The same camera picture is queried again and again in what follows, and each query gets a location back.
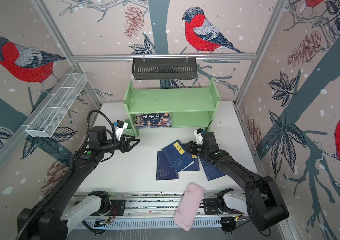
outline book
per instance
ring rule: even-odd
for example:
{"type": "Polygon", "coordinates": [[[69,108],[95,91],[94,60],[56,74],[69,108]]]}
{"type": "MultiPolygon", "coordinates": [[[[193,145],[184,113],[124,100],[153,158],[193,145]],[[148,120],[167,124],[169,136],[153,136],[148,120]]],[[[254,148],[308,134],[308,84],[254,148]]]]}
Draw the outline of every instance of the book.
{"type": "Polygon", "coordinates": [[[201,164],[204,170],[204,173],[206,174],[207,181],[217,179],[219,177],[226,176],[224,172],[216,169],[213,165],[207,163],[203,158],[199,158],[201,160],[201,164]]]}
{"type": "Polygon", "coordinates": [[[194,163],[194,159],[191,157],[190,153],[183,150],[183,146],[179,140],[163,148],[162,151],[165,153],[176,173],[185,170],[194,163]]]}
{"type": "Polygon", "coordinates": [[[183,170],[184,172],[196,172],[199,171],[199,161],[197,156],[191,155],[191,158],[194,159],[194,163],[190,165],[188,168],[183,170]]]}
{"type": "Polygon", "coordinates": [[[134,128],[171,127],[171,113],[137,113],[134,128]]]}
{"type": "Polygon", "coordinates": [[[157,181],[178,179],[178,174],[172,169],[163,151],[158,151],[157,157],[157,181]]]}

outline pink object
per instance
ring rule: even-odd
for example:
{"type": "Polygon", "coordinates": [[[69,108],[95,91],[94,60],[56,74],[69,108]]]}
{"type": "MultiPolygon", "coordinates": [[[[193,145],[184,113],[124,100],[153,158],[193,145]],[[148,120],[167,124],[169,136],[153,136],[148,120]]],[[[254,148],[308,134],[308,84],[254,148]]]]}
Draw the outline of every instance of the pink object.
{"type": "Polygon", "coordinates": [[[204,189],[190,183],[174,215],[174,223],[186,231],[190,230],[204,195],[204,189]]]}

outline yellow label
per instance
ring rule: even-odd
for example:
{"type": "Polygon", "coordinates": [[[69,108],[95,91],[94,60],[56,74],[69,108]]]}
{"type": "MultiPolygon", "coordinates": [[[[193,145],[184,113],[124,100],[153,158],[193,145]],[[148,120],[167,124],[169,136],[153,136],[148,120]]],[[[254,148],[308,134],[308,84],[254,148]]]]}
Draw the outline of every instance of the yellow label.
{"type": "Polygon", "coordinates": [[[178,142],[174,143],[174,146],[176,147],[176,149],[179,151],[181,155],[184,154],[184,150],[178,142]]]}

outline green bookshelf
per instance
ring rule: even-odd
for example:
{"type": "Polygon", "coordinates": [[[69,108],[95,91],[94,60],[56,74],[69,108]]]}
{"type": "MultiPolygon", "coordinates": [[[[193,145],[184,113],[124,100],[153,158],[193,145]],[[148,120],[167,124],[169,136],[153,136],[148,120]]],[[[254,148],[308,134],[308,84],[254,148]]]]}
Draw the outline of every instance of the green bookshelf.
{"type": "Polygon", "coordinates": [[[139,89],[129,81],[124,98],[129,116],[125,134],[138,137],[139,130],[131,122],[136,113],[171,113],[172,127],[207,127],[214,119],[220,103],[215,81],[208,88],[139,89]]]}

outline wire basket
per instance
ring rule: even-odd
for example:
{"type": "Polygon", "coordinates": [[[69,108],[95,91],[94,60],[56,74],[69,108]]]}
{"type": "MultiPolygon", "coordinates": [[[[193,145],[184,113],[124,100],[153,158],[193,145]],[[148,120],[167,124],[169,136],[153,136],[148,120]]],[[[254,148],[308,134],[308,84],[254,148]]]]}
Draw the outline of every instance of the wire basket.
{"type": "Polygon", "coordinates": [[[134,59],[132,73],[135,80],[195,79],[196,58],[134,59]]]}
{"type": "Polygon", "coordinates": [[[68,74],[67,79],[38,113],[26,132],[32,137],[51,137],[67,111],[85,86],[87,78],[82,73],[68,74]]]}

